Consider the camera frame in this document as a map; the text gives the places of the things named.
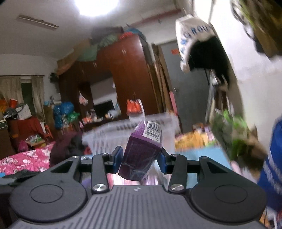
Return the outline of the grey door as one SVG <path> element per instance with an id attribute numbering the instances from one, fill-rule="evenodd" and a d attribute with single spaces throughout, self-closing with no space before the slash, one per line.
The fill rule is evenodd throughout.
<path id="1" fill-rule="evenodd" d="M 194 124 L 205 122 L 209 92 L 208 74 L 203 69 L 188 73 L 181 70 L 181 57 L 176 41 L 161 44 L 160 56 L 164 58 L 168 70 L 170 89 L 176 102 L 182 132 L 190 132 Z"/>

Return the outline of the blue plastic bags pile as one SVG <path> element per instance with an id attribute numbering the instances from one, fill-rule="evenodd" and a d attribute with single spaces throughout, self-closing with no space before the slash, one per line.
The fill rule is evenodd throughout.
<path id="1" fill-rule="evenodd" d="M 70 123 L 78 120 L 79 113 L 75 112 L 74 105 L 71 102 L 57 104 L 53 108 L 54 126 L 56 129 L 62 129 Z"/>

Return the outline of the fluorescent tube lamp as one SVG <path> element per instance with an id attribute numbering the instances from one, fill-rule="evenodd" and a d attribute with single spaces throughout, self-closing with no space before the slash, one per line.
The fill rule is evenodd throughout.
<path id="1" fill-rule="evenodd" d="M 57 30 L 59 28 L 59 26 L 46 22 L 44 20 L 40 20 L 40 19 L 36 19 L 36 18 L 32 18 L 29 16 L 25 16 L 25 15 L 19 15 L 16 18 L 17 21 L 23 22 L 25 24 L 30 24 L 33 26 L 37 26 L 37 27 L 41 27 L 41 28 L 45 28 L 45 29 L 49 29 L 49 30 Z"/>

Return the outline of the green plastic bag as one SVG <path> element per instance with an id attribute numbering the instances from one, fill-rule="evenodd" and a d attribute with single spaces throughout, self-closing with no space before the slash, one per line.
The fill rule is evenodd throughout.
<path id="1" fill-rule="evenodd" d="M 214 137 L 230 160 L 250 156 L 253 149 L 251 132 L 242 117 L 233 116 L 228 110 L 216 110 L 210 124 Z"/>

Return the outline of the beige window curtain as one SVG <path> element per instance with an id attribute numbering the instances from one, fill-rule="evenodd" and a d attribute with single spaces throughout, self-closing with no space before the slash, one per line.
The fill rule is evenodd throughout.
<path id="1" fill-rule="evenodd" d="M 44 81 L 42 75 L 28 75 L 28 80 L 32 84 L 32 99 L 35 113 L 39 120 L 45 121 L 44 115 Z M 19 103 L 23 103 L 22 95 L 23 76 L 1 76 L 1 94 L 6 101 L 15 99 Z"/>

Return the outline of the purple box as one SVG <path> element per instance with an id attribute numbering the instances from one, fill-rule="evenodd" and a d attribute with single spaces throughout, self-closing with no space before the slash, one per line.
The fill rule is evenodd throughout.
<path id="1" fill-rule="evenodd" d="M 139 122 L 126 145 L 119 176 L 132 181 L 144 179 L 161 149 L 161 126 L 153 121 Z"/>

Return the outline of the red cloth covered furniture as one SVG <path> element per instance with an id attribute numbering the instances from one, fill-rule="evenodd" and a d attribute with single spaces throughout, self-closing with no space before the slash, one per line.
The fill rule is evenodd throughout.
<path id="1" fill-rule="evenodd" d="M 40 121 L 35 116 L 25 120 L 8 120 L 8 131 L 11 137 L 11 144 L 16 152 L 18 152 L 21 140 L 24 141 L 29 136 L 36 134 L 38 134 L 40 137 L 44 137 L 44 132 Z"/>

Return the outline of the dark red wooden wardrobe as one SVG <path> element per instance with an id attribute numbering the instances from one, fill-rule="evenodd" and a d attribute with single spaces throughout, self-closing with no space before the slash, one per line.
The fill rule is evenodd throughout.
<path id="1" fill-rule="evenodd" d="M 128 117 L 127 100 L 132 99 L 141 100 L 146 115 L 164 111 L 148 43 L 140 35 L 102 48 L 95 61 L 75 61 L 58 78 L 61 99 L 85 117 L 94 106 L 90 86 L 107 78 L 113 78 L 122 118 Z"/>

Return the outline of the clear plastic perforated basket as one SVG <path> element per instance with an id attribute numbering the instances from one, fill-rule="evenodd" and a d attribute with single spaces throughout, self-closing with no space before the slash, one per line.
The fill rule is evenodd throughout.
<path id="1" fill-rule="evenodd" d="M 174 138 L 180 133 L 179 119 L 173 113 L 147 115 L 146 121 L 158 123 L 162 128 L 162 144 L 169 154 L 175 152 Z M 82 144 L 89 146 L 92 155 L 111 153 L 116 146 L 126 148 L 129 136 L 139 121 L 129 119 L 110 122 L 82 135 Z"/>

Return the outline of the orange white hanging bag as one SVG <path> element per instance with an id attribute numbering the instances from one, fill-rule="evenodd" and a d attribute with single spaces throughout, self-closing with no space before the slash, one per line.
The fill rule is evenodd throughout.
<path id="1" fill-rule="evenodd" d="M 144 109 L 140 99 L 127 100 L 127 115 L 143 115 Z"/>

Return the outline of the pink floral bedding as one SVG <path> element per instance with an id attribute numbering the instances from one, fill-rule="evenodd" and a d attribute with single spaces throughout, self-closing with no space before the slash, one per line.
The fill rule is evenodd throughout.
<path id="1" fill-rule="evenodd" d="M 22 170 L 43 172 L 49 168 L 51 150 L 55 142 L 26 152 L 8 156 L 0 162 L 0 172 L 12 175 Z"/>

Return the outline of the blue shopping bag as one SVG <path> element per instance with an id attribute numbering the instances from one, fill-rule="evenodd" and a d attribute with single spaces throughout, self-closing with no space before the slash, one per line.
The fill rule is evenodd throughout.
<path id="1" fill-rule="evenodd" d="M 275 228 L 281 228 L 281 119 L 273 128 L 271 143 L 258 185 L 267 195 L 268 220 L 274 221 Z"/>

